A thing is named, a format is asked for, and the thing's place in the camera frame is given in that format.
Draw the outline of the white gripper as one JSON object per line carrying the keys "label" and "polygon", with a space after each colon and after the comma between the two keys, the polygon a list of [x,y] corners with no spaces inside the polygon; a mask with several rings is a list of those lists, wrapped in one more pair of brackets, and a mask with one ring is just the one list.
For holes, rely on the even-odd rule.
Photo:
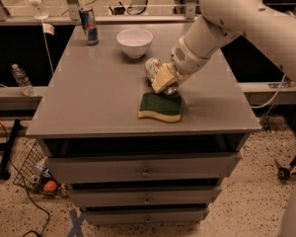
{"label": "white gripper", "polygon": [[172,63],[163,63],[153,70],[154,79],[152,88],[156,94],[174,94],[178,84],[183,84],[189,79],[190,74],[200,70],[208,58],[197,57],[186,46],[185,39],[179,38],[171,49],[172,60],[176,70],[180,73],[176,77],[176,70]]}

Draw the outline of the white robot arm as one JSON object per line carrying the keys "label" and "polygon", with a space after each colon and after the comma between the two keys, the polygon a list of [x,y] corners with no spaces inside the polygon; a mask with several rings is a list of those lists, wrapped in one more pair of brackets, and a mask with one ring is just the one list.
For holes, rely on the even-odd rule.
{"label": "white robot arm", "polygon": [[[242,35],[296,83],[296,17],[276,12],[261,0],[199,3],[201,16],[179,40],[187,62],[170,64],[180,82],[202,68],[216,49]],[[296,139],[263,132],[250,139],[250,148],[256,153],[247,154],[227,181],[214,214],[183,237],[296,237],[296,181],[280,185],[261,177],[270,174],[270,155],[291,153]]]}

